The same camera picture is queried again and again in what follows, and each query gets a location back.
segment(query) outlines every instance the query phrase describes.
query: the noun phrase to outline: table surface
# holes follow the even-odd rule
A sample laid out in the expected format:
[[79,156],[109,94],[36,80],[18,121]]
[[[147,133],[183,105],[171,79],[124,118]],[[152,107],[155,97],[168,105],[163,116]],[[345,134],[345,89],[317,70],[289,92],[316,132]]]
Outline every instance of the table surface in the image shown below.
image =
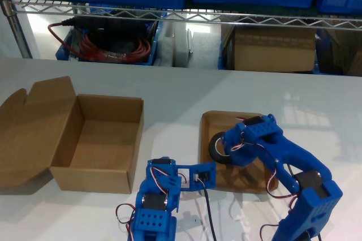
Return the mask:
[[[0,102],[39,80],[70,76],[77,93],[141,97],[144,130],[131,195],[61,191],[52,180],[34,195],[0,196],[0,240],[126,240],[114,210],[134,203],[147,160],[196,164],[200,119],[209,110],[275,115],[287,138],[332,172],[344,195],[322,231],[326,240],[362,236],[362,78],[207,71],[23,59],[0,60]],[[280,188],[277,195],[285,193]],[[287,200],[209,191],[218,241],[257,241],[260,226],[287,216]],[[130,210],[122,209],[120,217]],[[176,240],[212,240],[206,202],[182,193]],[[271,240],[275,229],[263,231]]]

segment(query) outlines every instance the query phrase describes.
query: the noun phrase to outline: cardboard tray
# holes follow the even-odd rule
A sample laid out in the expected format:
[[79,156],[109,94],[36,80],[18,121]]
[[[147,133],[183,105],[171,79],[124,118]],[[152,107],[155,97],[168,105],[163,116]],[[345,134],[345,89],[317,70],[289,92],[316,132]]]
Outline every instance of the cardboard tray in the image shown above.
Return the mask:
[[[209,111],[202,115],[200,162],[213,162],[209,155],[209,142],[215,134],[233,128],[239,122],[236,117],[252,118],[257,115],[261,114]],[[218,150],[223,152],[222,144]],[[246,167],[218,163],[216,172],[216,189],[251,193],[265,192],[266,183],[272,174],[258,158]],[[274,178],[270,190],[276,190],[278,183]]]
[[76,95],[69,77],[40,81],[0,107],[0,193],[131,193],[143,130],[140,98]]

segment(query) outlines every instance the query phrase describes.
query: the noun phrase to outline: shelf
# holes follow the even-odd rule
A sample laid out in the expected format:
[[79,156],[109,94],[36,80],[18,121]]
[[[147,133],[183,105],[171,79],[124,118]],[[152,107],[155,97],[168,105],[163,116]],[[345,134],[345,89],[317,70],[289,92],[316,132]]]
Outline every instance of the shelf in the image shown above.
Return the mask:
[[74,4],[71,2],[57,2],[46,0],[12,0],[16,6],[16,13],[44,14],[66,16],[108,16],[112,19],[177,21],[192,23],[217,23],[251,26],[298,27],[345,29],[362,31],[362,18],[317,15],[264,15],[244,14],[233,11],[219,11],[209,9],[162,10],[155,8],[109,7],[105,5],[90,6],[87,3]]

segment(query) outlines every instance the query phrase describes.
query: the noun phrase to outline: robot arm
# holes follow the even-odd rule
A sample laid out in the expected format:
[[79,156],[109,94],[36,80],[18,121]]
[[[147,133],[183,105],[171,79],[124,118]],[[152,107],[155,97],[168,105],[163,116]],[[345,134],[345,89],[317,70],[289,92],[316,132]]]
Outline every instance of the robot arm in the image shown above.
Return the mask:
[[[189,187],[182,187],[179,169],[189,170]],[[137,193],[131,234],[128,241],[174,241],[176,218],[171,215],[179,207],[181,191],[199,191],[216,185],[216,164],[176,165],[168,157],[149,160],[146,180]]]
[[[223,143],[225,155],[216,149],[218,140]],[[259,158],[291,195],[298,197],[294,208],[279,223],[273,241],[309,241],[318,236],[342,197],[330,170],[311,153],[287,140],[273,115],[246,119],[215,135],[209,152],[215,161],[237,166],[246,166]],[[284,164],[302,172],[291,175]]]

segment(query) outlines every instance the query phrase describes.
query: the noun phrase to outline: box flap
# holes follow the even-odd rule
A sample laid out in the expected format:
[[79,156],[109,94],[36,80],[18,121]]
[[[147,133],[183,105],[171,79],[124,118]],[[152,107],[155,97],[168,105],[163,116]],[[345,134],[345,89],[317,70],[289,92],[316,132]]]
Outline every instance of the box flap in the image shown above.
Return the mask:
[[71,79],[66,77],[38,81],[33,84],[26,104],[64,100],[76,96]]
[[25,98],[21,89],[1,106],[0,187],[22,185],[50,166],[76,101],[69,77],[37,82]]

